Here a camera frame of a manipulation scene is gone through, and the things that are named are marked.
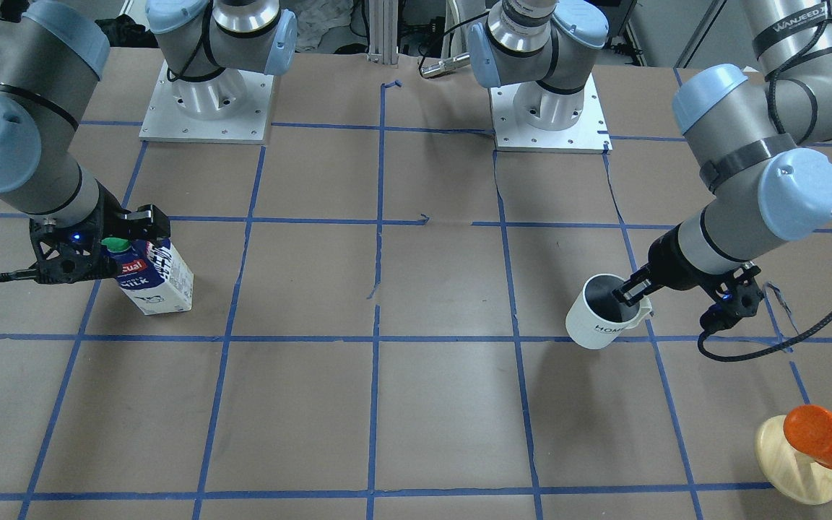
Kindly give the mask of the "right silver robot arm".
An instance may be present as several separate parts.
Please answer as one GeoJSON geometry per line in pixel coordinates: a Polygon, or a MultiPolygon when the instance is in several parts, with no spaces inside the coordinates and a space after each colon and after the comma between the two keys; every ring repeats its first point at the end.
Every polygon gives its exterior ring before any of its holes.
{"type": "MultiPolygon", "coordinates": [[[[277,1],[149,1],[145,14],[165,81],[192,118],[241,108],[241,72],[283,75],[296,49],[296,14],[277,1]]],[[[0,200],[29,217],[35,254],[0,282],[110,279],[121,266],[106,239],[158,246],[171,236],[164,212],[124,208],[70,155],[109,52],[95,21],[67,4],[36,1],[19,21],[0,19],[0,200]]]]}

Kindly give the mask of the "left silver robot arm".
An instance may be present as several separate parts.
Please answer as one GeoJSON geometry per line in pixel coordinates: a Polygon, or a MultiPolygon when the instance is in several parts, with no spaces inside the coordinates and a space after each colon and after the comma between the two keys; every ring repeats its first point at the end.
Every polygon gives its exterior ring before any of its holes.
{"type": "Polygon", "coordinates": [[[612,321],[662,287],[702,287],[706,329],[756,314],[763,292],[753,260],[832,220],[832,162],[811,149],[832,141],[832,9],[828,1],[744,1],[765,83],[722,64],[680,86],[672,109],[713,200],[649,250],[626,281],[582,295],[612,321]]]}

